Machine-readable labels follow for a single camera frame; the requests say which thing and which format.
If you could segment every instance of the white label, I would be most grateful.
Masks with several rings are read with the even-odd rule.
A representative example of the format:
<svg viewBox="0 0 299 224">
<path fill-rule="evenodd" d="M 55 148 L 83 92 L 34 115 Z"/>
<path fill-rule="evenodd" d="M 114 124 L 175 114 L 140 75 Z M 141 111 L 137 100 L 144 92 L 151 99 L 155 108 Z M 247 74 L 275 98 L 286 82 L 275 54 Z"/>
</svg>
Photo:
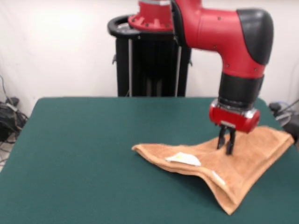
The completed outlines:
<svg viewBox="0 0 299 224">
<path fill-rule="evenodd" d="M 186 154 L 182 152 L 179 152 L 174 156 L 167 157 L 165 158 L 165 160 L 168 162 L 181 162 L 189 165 L 201 166 L 200 161 L 194 155 Z"/>
<path fill-rule="evenodd" d="M 222 183 L 223 185 L 225 185 L 225 181 L 224 181 L 221 177 L 219 177 L 219 175 L 216 174 L 215 171 L 212 171 L 212 173 L 213 173 L 213 175 L 216 177 L 216 179 L 217 179 L 220 183 Z"/>
</svg>

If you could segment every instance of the table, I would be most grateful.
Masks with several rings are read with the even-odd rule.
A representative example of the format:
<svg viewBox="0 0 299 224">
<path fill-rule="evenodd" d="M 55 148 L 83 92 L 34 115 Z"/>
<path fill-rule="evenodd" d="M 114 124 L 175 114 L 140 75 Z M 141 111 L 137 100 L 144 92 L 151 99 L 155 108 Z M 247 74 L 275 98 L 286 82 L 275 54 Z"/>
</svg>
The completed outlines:
<svg viewBox="0 0 299 224">
<path fill-rule="evenodd" d="M 198 177 L 168 173 L 131 150 L 193 145 L 218 135 L 212 98 L 43 98 L 0 173 L 3 224 L 294 224 L 295 147 L 228 216 Z M 280 129 L 258 100 L 260 125 Z"/>
</svg>

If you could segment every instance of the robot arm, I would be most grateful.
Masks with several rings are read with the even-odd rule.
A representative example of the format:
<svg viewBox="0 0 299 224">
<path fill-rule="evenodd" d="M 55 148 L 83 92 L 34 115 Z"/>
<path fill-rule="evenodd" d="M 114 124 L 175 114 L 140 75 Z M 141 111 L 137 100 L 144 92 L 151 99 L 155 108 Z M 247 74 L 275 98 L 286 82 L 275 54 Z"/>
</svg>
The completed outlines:
<svg viewBox="0 0 299 224">
<path fill-rule="evenodd" d="M 251 132 L 259 122 L 254 102 L 273 43 L 271 16 L 261 9 L 224 11 L 203 8 L 201 0 L 171 0 L 174 34 L 180 46 L 218 52 L 222 58 L 219 96 L 210 106 L 210 119 L 221 127 L 217 148 L 230 131 Z"/>
</svg>

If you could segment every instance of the brown towel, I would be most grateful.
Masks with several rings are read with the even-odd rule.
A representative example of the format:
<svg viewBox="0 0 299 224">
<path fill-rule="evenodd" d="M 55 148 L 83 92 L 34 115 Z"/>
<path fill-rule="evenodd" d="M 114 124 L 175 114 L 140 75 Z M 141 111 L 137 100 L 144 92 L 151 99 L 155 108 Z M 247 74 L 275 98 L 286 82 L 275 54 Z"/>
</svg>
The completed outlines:
<svg viewBox="0 0 299 224">
<path fill-rule="evenodd" d="M 225 154 L 225 146 L 216 150 L 217 141 L 195 146 L 139 144 L 132 149 L 164 170 L 199 176 L 231 215 L 251 186 L 293 144 L 291 135 L 265 126 L 249 134 L 237 132 L 232 155 Z"/>
</svg>

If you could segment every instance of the black robot stand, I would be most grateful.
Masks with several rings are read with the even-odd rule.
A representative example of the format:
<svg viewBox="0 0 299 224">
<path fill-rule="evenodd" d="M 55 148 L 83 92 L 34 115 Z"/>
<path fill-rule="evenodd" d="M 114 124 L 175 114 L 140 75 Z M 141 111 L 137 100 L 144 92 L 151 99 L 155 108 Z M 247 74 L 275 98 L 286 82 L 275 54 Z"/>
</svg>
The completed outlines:
<svg viewBox="0 0 299 224">
<path fill-rule="evenodd" d="M 184 97 L 191 49 L 178 46 L 172 32 L 133 29 L 129 16 L 108 23 L 116 37 L 118 96 Z"/>
</svg>

